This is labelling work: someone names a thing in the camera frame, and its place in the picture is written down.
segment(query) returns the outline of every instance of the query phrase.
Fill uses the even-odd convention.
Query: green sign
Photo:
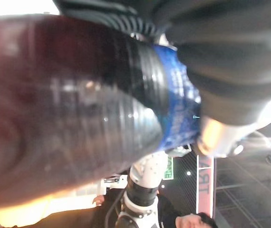
[[[168,157],[167,168],[164,173],[163,180],[173,180],[174,179],[174,159],[173,157]]]

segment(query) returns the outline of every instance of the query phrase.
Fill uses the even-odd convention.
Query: cable
[[[125,189],[123,189],[120,194],[116,197],[116,200],[113,202],[113,204],[111,205],[111,207],[109,208],[106,216],[105,216],[105,228],[108,228],[108,222],[109,222],[109,217],[111,212],[113,211],[113,209],[115,208],[116,204],[118,203],[118,201],[122,198],[123,194],[125,192]]]

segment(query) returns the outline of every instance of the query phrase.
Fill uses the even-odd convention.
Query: person
[[[38,223],[22,228],[103,228],[106,213],[121,193],[122,189],[110,189],[106,195],[94,198],[97,206],[90,209],[63,211],[51,214]],[[214,219],[205,213],[181,216],[165,196],[158,194],[158,222],[160,228],[218,228]],[[116,211],[109,217],[108,227],[114,228],[117,220]]]

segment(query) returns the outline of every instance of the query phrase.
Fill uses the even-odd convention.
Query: black hair
[[[201,217],[202,222],[204,222],[207,225],[211,226],[211,228],[218,228],[215,220],[212,219],[211,217],[209,217],[206,213],[201,212],[201,213],[198,213],[197,215],[199,215]]]

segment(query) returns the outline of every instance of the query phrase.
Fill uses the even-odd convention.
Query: robotic arm
[[[132,165],[116,228],[159,228],[156,195],[166,167],[164,151],[147,155]]]

